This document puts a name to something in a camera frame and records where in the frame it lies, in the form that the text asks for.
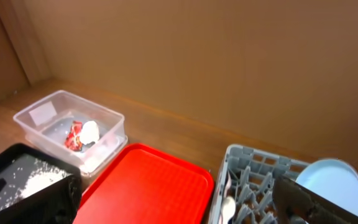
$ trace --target dish rack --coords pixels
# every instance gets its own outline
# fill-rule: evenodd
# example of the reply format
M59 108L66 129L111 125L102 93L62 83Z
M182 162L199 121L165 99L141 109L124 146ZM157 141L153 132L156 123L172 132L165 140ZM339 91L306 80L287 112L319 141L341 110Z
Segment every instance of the dish rack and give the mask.
M233 224L277 224L272 200L274 180L284 175L295 180L309 164L284 156L232 144L219 169L208 224L218 224L227 175L228 195L236 201Z

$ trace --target blue plate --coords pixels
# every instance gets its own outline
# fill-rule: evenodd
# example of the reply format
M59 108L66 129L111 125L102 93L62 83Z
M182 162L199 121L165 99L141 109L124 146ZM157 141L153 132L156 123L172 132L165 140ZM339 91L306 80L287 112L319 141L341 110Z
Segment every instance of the blue plate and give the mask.
M338 159L314 162L296 182L358 216L358 173L346 162Z

